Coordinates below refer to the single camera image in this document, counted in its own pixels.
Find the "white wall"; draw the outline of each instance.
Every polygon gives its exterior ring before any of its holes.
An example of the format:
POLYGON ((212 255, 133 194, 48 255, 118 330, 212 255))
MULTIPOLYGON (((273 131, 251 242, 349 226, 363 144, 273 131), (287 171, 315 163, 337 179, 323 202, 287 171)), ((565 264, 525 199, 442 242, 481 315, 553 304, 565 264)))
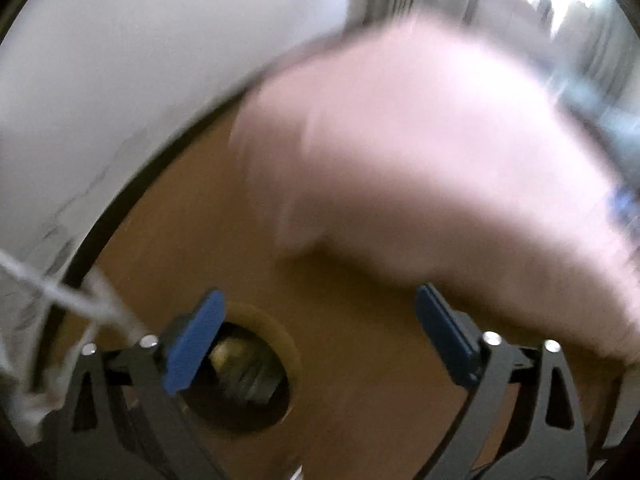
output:
MULTIPOLYGON (((0 44, 0 246, 49 267, 176 132, 350 11, 364 0, 29 0, 0 44)), ((3 295, 15 356, 41 316, 3 295)))

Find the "round hole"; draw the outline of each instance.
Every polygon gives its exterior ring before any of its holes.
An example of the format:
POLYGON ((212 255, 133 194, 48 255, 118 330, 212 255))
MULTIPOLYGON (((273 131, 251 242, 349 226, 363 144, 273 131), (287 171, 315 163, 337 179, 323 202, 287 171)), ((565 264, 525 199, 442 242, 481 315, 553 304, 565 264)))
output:
POLYGON ((228 304, 226 320, 182 398, 191 412, 213 430, 265 430, 282 420, 290 409, 300 368, 297 351, 283 327, 252 306, 228 304), (221 360, 226 354, 233 354, 236 359, 225 367, 221 360), (266 386, 262 382, 258 388, 248 389, 246 381, 242 382, 243 375, 251 383, 259 375, 256 362, 265 361, 270 372, 266 374, 270 377, 266 386))

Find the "white surface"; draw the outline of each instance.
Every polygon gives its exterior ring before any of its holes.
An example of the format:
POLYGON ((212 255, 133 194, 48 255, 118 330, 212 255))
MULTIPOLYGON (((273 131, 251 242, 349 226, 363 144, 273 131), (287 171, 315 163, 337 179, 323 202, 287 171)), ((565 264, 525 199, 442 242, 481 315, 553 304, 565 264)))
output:
MULTIPOLYGON (((0 45, 0 246, 59 276, 108 203, 205 109, 363 0, 29 0, 0 45)), ((21 374, 45 302, 0 276, 21 374)))

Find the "blue gripper pad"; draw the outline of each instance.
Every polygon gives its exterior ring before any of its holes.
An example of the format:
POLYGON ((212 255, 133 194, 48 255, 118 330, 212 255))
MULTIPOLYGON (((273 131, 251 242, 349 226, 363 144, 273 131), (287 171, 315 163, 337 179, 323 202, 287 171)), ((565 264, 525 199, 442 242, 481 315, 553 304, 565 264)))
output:
POLYGON ((169 350, 163 383, 169 395, 174 396, 191 385, 224 320, 225 299, 221 291, 214 290, 202 301, 169 350))
POLYGON ((451 380, 470 389, 478 382, 479 346, 474 333, 456 317, 456 313, 431 285, 418 288, 415 314, 440 355, 451 380))

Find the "screw head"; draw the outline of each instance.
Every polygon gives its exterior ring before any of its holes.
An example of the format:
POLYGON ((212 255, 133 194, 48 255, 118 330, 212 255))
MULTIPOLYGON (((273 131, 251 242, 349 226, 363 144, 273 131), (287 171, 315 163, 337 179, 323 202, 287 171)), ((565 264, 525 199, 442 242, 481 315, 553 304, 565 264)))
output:
POLYGON ((555 354, 555 353, 558 353, 562 347, 560 346, 560 343, 558 341, 554 341, 553 339, 547 339, 545 341, 545 348, 549 352, 553 352, 555 354))
POLYGON ((482 334, 482 340, 491 346, 498 346, 502 343, 502 337, 495 332, 484 332, 482 334))
POLYGON ((87 343, 82 347, 82 355, 93 355, 98 351, 98 347, 95 343, 87 343))
POLYGON ((158 344, 158 337, 154 334, 147 334, 140 340, 142 348, 153 348, 158 344))

